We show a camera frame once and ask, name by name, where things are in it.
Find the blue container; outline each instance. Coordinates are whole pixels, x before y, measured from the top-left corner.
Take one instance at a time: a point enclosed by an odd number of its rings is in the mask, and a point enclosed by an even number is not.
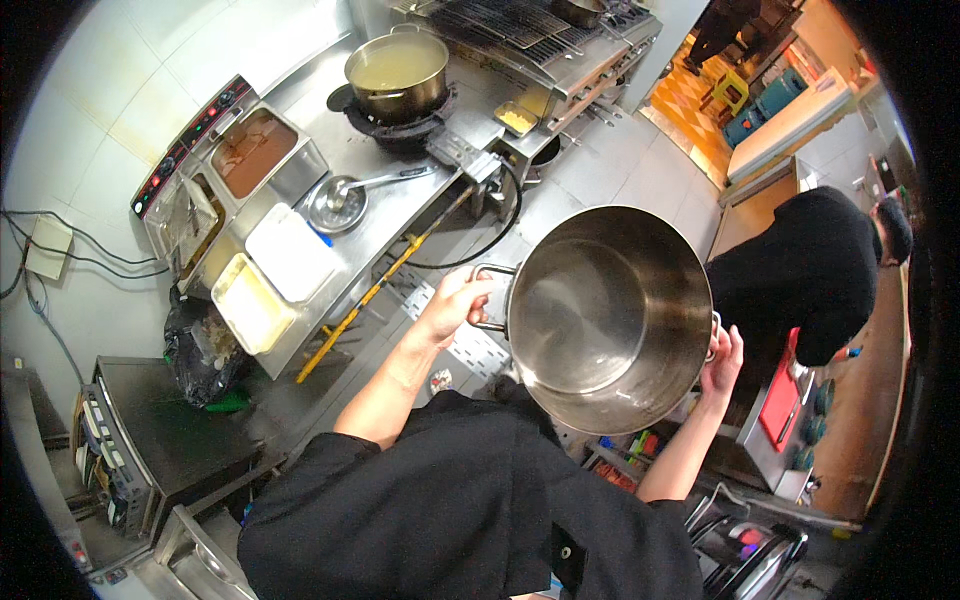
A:
[[[737,144],[747,139],[751,133],[766,122],[766,117],[763,116],[756,105],[749,105],[723,128],[723,137],[731,148],[736,148]]]
[[[790,67],[763,90],[756,99],[756,107],[769,121],[775,114],[783,110],[794,98],[806,89],[804,78],[797,75],[797,71]]]

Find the cast iron burner grate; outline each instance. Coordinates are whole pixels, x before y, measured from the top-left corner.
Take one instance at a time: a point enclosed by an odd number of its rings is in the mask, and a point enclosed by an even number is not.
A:
[[[326,107],[345,114],[354,129],[369,135],[384,149],[402,154],[426,152],[427,137],[445,125],[456,103],[457,88],[451,84],[446,89],[446,100],[440,108],[409,123],[385,125],[360,108],[349,84],[341,85],[326,99]]]

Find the hand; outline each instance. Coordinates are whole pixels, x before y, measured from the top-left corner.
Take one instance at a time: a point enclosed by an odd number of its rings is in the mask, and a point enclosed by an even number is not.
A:
[[[710,337],[710,349],[714,352],[711,362],[704,365],[700,372],[700,388],[703,398],[722,399],[724,408],[730,401],[733,384],[743,365],[743,338],[736,325],[730,328],[730,334],[720,327],[716,337]]]
[[[472,324],[486,321],[483,307],[496,284],[489,273],[481,272],[476,280],[471,280],[472,273],[469,265],[448,273],[411,330],[445,349],[453,344],[453,334],[464,320]]]

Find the small metal tray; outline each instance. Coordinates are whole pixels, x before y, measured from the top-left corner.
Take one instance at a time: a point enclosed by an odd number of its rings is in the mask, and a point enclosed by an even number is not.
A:
[[[510,123],[508,123],[507,120],[504,118],[507,112],[512,112],[513,114],[520,115],[520,117],[523,120],[530,123],[530,126],[524,130],[514,127],[514,125],[511,125]],[[540,121],[536,114],[534,114],[533,112],[527,110],[526,108],[522,107],[521,105],[513,101],[507,101],[502,105],[500,105],[499,107],[497,107],[496,110],[493,111],[493,116],[496,117],[496,120],[502,123],[505,128],[507,128],[508,132],[512,133],[517,137],[523,137],[527,133],[531,132],[537,126],[537,123]]]

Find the round metal lid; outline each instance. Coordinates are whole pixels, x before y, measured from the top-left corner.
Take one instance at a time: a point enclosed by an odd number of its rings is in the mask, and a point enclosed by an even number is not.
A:
[[[334,210],[327,200],[345,183],[357,181],[348,175],[331,177],[307,198],[306,215],[310,225],[320,233],[340,233],[359,223],[367,212],[367,193],[363,188],[347,192],[340,210]]]

